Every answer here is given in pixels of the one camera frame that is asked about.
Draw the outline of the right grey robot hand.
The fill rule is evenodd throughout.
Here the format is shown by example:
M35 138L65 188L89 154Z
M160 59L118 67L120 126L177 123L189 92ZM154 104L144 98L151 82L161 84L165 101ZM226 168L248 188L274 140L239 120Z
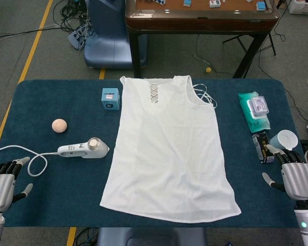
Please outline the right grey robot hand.
M266 147L281 164L283 183L277 183L267 173L262 173L265 182L293 200L308 200L308 163L295 151L281 150L270 144Z

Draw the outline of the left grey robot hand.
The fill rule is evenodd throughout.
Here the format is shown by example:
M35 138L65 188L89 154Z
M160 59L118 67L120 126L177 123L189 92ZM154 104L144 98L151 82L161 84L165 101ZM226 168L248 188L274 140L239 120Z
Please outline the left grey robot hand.
M14 194L16 179L23 165L30 160L30 157L24 157L13 161L0 164L0 213L8 210L12 203L15 203L29 195L33 184L28 184L25 189Z

